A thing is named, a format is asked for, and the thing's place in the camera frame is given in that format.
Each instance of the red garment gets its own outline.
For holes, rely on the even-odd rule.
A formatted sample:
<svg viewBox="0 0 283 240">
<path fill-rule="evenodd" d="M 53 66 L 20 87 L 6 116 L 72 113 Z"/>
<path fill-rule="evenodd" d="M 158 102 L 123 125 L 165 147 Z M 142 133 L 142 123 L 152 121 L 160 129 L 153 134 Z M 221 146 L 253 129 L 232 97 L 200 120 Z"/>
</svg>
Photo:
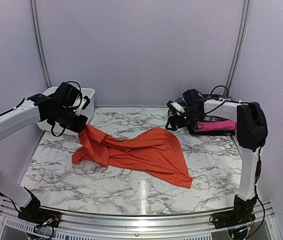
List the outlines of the red garment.
<svg viewBox="0 0 283 240">
<path fill-rule="evenodd" d="M 72 163 L 91 160 L 108 165 L 144 171 L 168 183 L 190 188 L 193 178 L 188 173 L 181 145 L 172 133 L 152 128 L 133 139 L 119 140 L 90 125 L 79 134 L 83 145 L 72 155 Z"/>
</svg>

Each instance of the white wall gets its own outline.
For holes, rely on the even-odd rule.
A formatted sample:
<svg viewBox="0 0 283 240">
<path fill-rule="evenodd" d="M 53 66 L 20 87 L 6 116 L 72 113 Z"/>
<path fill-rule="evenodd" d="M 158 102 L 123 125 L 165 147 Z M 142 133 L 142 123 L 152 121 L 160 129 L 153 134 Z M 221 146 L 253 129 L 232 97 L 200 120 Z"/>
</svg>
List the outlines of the white wall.
<svg viewBox="0 0 283 240">
<path fill-rule="evenodd" d="M 0 112 L 44 89 L 29 3 L 0 0 Z M 0 142 L 0 168 L 14 180 L 21 176 L 39 136 L 37 127 L 29 126 Z"/>
<path fill-rule="evenodd" d="M 49 0 L 38 17 L 53 85 L 96 89 L 98 106 L 165 106 L 225 84 L 243 0 Z"/>
<path fill-rule="evenodd" d="M 266 114 L 269 136 L 259 188 L 270 199 L 283 236 L 283 0 L 252 2 L 231 95 L 260 102 Z"/>
</svg>

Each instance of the white plastic bin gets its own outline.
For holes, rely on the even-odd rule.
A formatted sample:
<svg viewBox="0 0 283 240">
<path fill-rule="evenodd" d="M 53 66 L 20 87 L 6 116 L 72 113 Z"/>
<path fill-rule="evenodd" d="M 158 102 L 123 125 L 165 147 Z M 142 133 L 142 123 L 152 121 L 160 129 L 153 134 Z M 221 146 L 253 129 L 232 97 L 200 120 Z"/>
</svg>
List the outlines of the white plastic bin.
<svg viewBox="0 0 283 240">
<path fill-rule="evenodd" d="M 50 94 L 53 94 L 56 91 L 56 89 L 57 89 L 57 86 L 50 87 L 43 94 L 48 96 Z M 92 120 L 92 118 L 94 116 L 94 94 L 95 94 L 95 90 L 92 89 L 92 88 L 81 88 L 81 93 L 82 93 L 83 97 L 87 96 L 90 99 L 90 103 L 88 104 L 86 109 L 82 110 L 81 113 L 80 113 L 81 115 L 84 115 L 88 118 L 86 123 L 89 124 L 89 122 Z M 37 125 L 43 131 L 45 130 L 45 131 L 50 132 L 51 128 L 52 128 L 52 126 L 47 123 L 47 120 L 37 122 Z M 54 133 L 60 134 L 62 132 L 62 130 L 63 130 L 63 128 L 60 127 L 58 123 L 56 123 L 56 125 L 53 129 Z M 70 131 L 68 129 L 65 130 L 64 134 L 74 135 L 74 136 L 78 135 L 77 132 L 73 132 L 73 131 Z"/>
</svg>

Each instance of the folded pink fabric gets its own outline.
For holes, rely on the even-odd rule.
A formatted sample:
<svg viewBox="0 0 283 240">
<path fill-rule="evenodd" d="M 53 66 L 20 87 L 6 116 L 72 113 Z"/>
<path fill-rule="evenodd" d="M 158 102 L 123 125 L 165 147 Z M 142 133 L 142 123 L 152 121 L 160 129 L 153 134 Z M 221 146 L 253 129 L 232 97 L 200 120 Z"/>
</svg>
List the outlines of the folded pink fabric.
<svg viewBox="0 0 283 240">
<path fill-rule="evenodd" d="M 214 121 L 214 122 L 198 122 L 198 132 L 215 131 L 215 130 L 235 130 L 236 122 L 232 120 Z"/>
</svg>

